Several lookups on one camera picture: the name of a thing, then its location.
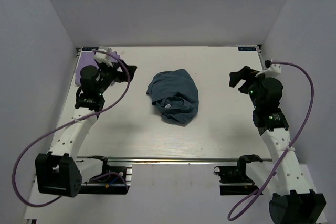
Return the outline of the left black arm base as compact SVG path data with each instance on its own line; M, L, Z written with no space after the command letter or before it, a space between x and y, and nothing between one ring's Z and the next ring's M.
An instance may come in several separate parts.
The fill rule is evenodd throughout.
M79 194L126 195L131 186L132 164L103 156L78 158L82 176Z

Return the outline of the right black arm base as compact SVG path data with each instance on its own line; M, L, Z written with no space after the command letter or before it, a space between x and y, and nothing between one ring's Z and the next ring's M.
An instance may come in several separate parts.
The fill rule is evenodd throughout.
M246 175L246 164L252 162L270 162L258 155L240 156L235 165L217 165L214 174L219 176L219 191L221 196L247 196L259 189L255 182Z

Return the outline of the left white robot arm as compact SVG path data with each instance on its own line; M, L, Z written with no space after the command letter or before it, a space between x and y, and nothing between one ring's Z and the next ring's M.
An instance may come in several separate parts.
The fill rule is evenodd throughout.
M111 168L107 158L89 156L77 161L78 152L99 118L105 99L103 93L113 82L129 82L137 67L125 62L107 66L99 63L80 70L80 87L76 92L76 104L72 119L62 136L46 154L38 154L35 159L37 185L40 193L75 197L82 184L110 178Z

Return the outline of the dark teal t-shirt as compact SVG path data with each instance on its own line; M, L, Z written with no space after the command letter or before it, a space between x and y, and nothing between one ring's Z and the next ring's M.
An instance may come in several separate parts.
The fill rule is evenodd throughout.
M185 69L156 74L146 94L166 123L186 126L198 114L198 88Z

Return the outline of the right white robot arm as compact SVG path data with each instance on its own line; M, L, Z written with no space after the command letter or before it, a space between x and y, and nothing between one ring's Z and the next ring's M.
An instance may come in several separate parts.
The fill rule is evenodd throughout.
M296 140L290 138L289 124L279 107L283 85L275 77L280 73L281 65L275 63L264 71L245 66L229 74L232 88L244 81L239 91L251 99L254 125L274 164L269 172L257 156L245 157L247 162L238 166L237 175L245 182L252 180L258 188L245 197L250 202L237 215L230 210L229 221L242 216L261 194L270 197L268 209L273 223L316 223L326 206L324 195L307 182L295 154Z

